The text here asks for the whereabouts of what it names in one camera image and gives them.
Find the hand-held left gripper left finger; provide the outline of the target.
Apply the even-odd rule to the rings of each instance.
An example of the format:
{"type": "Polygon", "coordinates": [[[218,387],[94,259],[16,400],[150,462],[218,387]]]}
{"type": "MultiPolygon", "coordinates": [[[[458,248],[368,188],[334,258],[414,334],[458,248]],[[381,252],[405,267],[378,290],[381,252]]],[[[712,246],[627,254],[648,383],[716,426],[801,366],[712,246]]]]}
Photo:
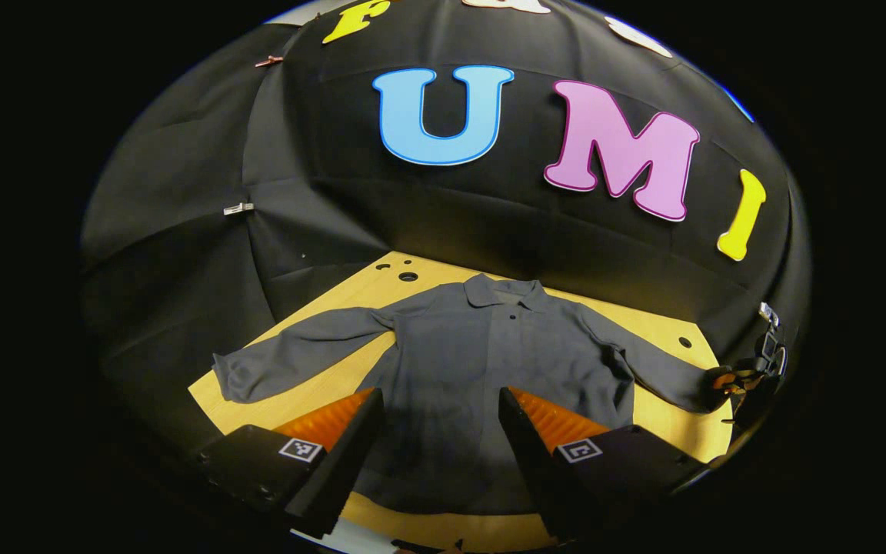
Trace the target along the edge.
{"type": "Polygon", "coordinates": [[[385,423],[382,389],[368,387],[267,429],[247,424],[197,452],[212,490],[278,532],[333,532],[385,423]]]}

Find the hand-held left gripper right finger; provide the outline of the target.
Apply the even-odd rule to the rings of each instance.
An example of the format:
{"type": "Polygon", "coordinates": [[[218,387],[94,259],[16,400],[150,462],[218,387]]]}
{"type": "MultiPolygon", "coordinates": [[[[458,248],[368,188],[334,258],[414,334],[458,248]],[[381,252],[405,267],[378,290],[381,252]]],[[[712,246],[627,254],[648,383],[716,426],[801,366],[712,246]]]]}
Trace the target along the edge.
{"type": "Polygon", "coordinates": [[[528,494],[562,541],[642,525],[709,473],[640,425],[608,428],[518,387],[502,387],[497,406],[528,494]]]}

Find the grey long-sleeved shirt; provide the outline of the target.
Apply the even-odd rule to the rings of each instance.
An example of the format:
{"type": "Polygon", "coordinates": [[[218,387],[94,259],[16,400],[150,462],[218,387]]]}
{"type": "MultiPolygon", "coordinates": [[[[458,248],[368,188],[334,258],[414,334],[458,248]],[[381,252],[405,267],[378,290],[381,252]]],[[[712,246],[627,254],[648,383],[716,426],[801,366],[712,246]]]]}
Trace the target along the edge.
{"type": "Polygon", "coordinates": [[[391,511],[520,515],[534,511],[498,416],[502,387],[608,428],[633,421],[635,386],[688,412],[723,399],[703,369],[669,355],[538,281],[475,275],[383,308],[321,312],[227,355],[212,371],[228,401],[300,385],[391,331],[361,387],[378,387],[385,424],[354,491],[391,511]]]}

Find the black backdrop cloth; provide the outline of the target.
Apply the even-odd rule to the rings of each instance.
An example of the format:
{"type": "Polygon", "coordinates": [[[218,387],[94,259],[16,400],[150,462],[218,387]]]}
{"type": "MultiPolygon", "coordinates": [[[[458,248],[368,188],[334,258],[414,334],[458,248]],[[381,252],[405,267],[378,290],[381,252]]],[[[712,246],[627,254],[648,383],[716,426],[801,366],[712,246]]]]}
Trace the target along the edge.
{"type": "Polygon", "coordinates": [[[758,305],[808,329],[812,258],[797,179],[727,92],[679,55],[620,38],[570,0],[548,13],[396,0],[327,42],[334,9],[267,22],[170,85],[115,148],[88,204],[81,300],[98,368],[179,450],[214,437],[189,392],[226,354],[388,252],[425,257],[698,325],[721,362],[748,354],[758,305]],[[268,55],[278,65],[256,68],[268,55]],[[383,145],[386,72],[425,68],[423,122],[461,132],[454,70],[509,69],[495,144],[453,167],[383,145]],[[609,91],[633,135],[671,113],[696,128],[685,219],[546,182],[566,127],[561,80],[609,91]],[[255,210],[222,209],[253,202],[255,210]]]}

